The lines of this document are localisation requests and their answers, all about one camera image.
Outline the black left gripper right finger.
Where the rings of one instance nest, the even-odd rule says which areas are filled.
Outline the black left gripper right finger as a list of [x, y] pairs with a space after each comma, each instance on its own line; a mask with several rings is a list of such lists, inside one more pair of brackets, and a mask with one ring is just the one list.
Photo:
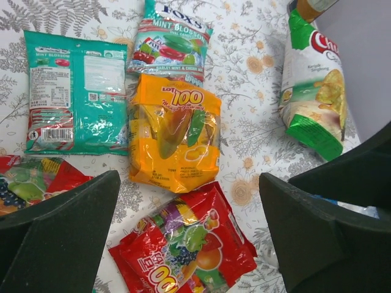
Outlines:
[[288, 181], [262, 173], [259, 187], [288, 292], [390, 291], [390, 126]]

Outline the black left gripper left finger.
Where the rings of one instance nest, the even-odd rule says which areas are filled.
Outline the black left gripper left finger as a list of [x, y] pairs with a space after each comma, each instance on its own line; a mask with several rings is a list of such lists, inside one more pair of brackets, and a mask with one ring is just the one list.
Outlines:
[[1, 292], [92, 292], [120, 189], [107, 171], [1, 217]]

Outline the red Lot 100 fruit gummy bag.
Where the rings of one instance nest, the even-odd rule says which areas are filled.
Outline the red Lot 100 fruit gummy bag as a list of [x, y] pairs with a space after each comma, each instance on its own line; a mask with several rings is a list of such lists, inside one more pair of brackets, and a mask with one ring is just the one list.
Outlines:
[[141, 218], [109, 253], [130, 292], [227, 292], [257, 267], [218, 182]]

